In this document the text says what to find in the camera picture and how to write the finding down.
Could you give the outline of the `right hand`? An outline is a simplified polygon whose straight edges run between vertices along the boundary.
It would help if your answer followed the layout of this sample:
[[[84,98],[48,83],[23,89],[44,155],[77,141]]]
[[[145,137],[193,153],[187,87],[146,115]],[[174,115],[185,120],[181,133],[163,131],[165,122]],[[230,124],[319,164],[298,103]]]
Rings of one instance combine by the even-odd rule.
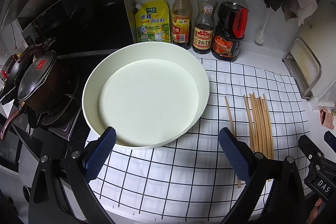
[[[320,215],[321,211],[324,209],[324,207],[325,202],[321,198],[319,198],[316,201],[313,209],[309,213],[308,219],[306,220],[306,224],[318,223],[317,218]]]

